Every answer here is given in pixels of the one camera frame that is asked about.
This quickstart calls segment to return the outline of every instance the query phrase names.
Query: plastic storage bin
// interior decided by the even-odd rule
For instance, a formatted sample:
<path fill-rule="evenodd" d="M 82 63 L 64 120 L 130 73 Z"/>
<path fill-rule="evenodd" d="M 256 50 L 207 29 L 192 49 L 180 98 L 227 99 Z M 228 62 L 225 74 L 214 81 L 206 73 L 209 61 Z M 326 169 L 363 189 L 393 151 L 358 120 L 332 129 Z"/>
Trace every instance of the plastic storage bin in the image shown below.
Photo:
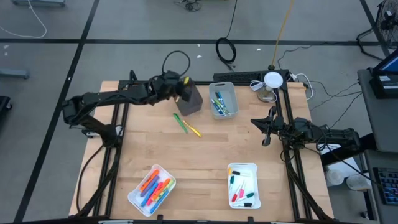
<path fill-rule="evenodd" d="M 217 98 L 216 92 L 221 93 L 221 96 L 224 100 L 227 110 L 229 111 L 229 114 L 223 114 L 223 115 L 219 114 L 219 112 L 211 102 L 211 99 Z M 234 85 L 231 82 L 219 82 L 219 83 L 210 84 L 209 96 L 210 96 L 211 110 L 214 119 L 230 119 L 238 114 L 239 112 L 238 101 L 236 100 Z"/>
<path fill-rule="evenodd" d="M 141 191 L 139 189 L 150 178 L 150 176 L 155 172 L 155 170 L 159 171 L 159 174 L 158 174 L 159 179 L 157 180 L 157 183 L 165 182 L 167 178 L 170 178 L 170 181 L 173 181 L 173 184 L 168 188 L 168 190 L 169 190 L 168 194 L 163 199 L 159 199 L 158 200 L 158 201 L 160 201 L 159 205 L 157 206 L 157 208 L 153 212 L 151 212 L 152 208 L 156 205 L 157 202 L 152 202 L 149 206 L 147 206 L 147 205 L 141 206 L 141 203 L 145 200 L 145 197 L 150 192 L 147 192 L 143 197 L 141 197 L 140 196 Z M 155 164 L 155 165 L 152 166 L 152 169 L 145 176 L 145 178 L 141 181 L 141 183 L 139 183 L 139 185 L 132 192 L 129 193 L 129 195 L 127 196 L 127 199 L 142 214 L 144 214 L 146 217 L 149 217 L 149 216 L 153 215 L 156 212 L 156 210 L 162 205 L 163 201 L 166 200 L 166 198 L 170 195 L 171 191 L 175 187 L 175 184 L 176 184 L 175 178 L 172 175 L 170 175 L 165 169 L 163 169 L 163 167 L 161 167 L 160 165 Z"/>
<path fill-rule="evenodd" d="M 241 176 L 232 174 L 229 176 L 228 169 L 231 168 L 231 171 L 237 171 L 240 173 L 249 174 L 249 176 Z M 228 203 L 229 206 L 233 209 L 258 209 L 261 207 L 261 201 L 259 197 L 259 189 L 257 185 L 257 165 L 254 163 L 231 163 L 227 167 L 227 175 L 228 175 Z M 232 185 L 232 190 L 230 187 L 230 178 L 234 176 L 234 183 Z M 234 194 L 238 191 L 241 184 L 245 181 L 245 188 L 243 195 L 247 195 L 250 193 L 254 193 L 253 197 L 249 197 L 240 202 L 232 202 L 232 198 Z M 239 203 L 252 203 L 251 207 L 234 207 L 234 204 Z"/>

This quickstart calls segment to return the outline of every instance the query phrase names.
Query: metal stand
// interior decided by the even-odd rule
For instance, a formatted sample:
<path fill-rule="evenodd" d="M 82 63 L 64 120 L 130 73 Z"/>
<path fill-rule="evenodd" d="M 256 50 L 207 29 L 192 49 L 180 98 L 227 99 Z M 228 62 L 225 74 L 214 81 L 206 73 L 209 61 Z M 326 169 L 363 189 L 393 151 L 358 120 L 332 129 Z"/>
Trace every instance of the metal stand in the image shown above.
<path fill-rule="evenodd" d="M 26 70 L 0 68 L 0 77 L 28 79 L 29 73 Z"/>
<path fill-rule="evenodd" d="M 11 2 L 15 5 L 19 5 L 20 3 L 28 4 L 28 0 L 11 0 Z M 65 0 L 30 0 L 30 3 L 59 4 L 61 7 L 65 7 Z"/>

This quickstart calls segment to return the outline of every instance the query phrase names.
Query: keyboard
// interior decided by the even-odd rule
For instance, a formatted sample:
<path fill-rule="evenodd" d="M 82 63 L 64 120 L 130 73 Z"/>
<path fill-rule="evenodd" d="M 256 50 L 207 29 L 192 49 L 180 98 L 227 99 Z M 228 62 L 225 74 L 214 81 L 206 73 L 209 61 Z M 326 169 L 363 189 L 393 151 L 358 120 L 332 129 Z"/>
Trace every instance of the keyboard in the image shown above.
<path fill-rule="evenodd" d="M 374 168 L 374 175 L 383 186 L 380 196 L 386 205 L 398 205 L 398 169 Z"/>
<path fill-rule="evenodd" d="M 233 82 L 233 83 L 247 83 L 250 84 L 252 80 L 263 81 L 264 75 L 270 71 L 255 71 L 255 72 L 227 72 L 215 73 L 213 80 L 215 82 Z M 274 72 L 280 73 L 283 77 L 289 73 L 288 70 L 275 70 Z"/>

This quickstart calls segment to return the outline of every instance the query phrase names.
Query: gray floor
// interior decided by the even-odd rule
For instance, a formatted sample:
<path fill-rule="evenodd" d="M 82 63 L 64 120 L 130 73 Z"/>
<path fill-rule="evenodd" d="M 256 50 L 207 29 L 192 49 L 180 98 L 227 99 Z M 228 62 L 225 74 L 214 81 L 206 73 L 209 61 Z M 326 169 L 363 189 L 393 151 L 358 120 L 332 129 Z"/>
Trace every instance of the gray floor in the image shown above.
<path fill-rule="evenodd" d="M 376 13 L 377 0 L 367 0 Z M 93 0 L 68 0 L 66 8 L 35 7 L 47 26 L 46 38 L 79 39 Z M 101 0 L 88 38 L 90 39 L 217 39 L 228 32 L 234 1 L 203 1 L 201 11 L 187 13 L 172 0 Z M 240 1 L 230 39 L 275 40 L 288 0 Z M 40 35 L 42 28 L 26 7 L 0 1 L 0 26 L 25 35 Z M 359 1 L 301 0 L 295 3 L 286 25 L 284 40 L 354 40 L 370 28 Z M 0 38 L 12 36 L 0 30 Z M 374 34 L 366 40 L 375 41 Z M 270 64 L 271 45 L 237 45 L 236 71 L 265 70 Z M 280 57 L 286 49 L 279 47 Z M 380 47 L 366 47 L 380 57 Z M 11 222 L 24 193 L 34 162 L 43 143 L 62 85 L 76 50 L 75 44 L 0 44 L 0 67 L 24 68 L 29 80 L 0 79 L 0 95 L 12 97 L 14 109 L 0 132 L 0 223 Z M 158 75 L 164 57 L 183 50 L 192 59 L 188 74 L 196 80 L 211 80 L 214 73 L 227 72 L 217 58 L 214 45 L 113 45 L 86 44 L 78 63 L 68 97 L 98 91 L 103 80 L 128 77 L 134 69 L 141 80 Z M 282 68 L 305 73 L 337 93 L 356 81 L 356 71 L 378 61 L 358 47 L 318 46 L 288 53 Z M 183 57 L 171 58 L 167 68 L 183 71 Z M 328 99 L 318 84 L 310 108 Z M 355 86 L 350 91 L 359 90 Z M 312 111 L 316 124 L 333 124 L 353 96 L 333 99 Z M 354 128 L 360 135 L 371 131 L 361 97 L 335 126 Z M 73 197 L 86 139 L 79 130 L 69 130 L 58 121 L 27 220 L 66 217 Z M 359 217 L 365 210 L 363 195 L 344 185 L 330 189 L 336 218 L 346 222 L 367 222 Z"/>

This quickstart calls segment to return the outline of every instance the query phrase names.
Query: pink marker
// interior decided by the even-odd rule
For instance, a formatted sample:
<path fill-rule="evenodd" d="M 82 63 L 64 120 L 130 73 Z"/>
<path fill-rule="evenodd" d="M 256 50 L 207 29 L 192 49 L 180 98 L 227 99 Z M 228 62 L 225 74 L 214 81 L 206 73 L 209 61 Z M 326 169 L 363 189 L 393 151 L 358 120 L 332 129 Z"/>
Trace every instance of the pink marker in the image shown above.
<path fill-rule="evenodd" d="M 243 180 L 242 188 L 241 191 L 239 192 L 239 198 L 243 198 L 245 185 L 246 185 L 246 180 Z"/>

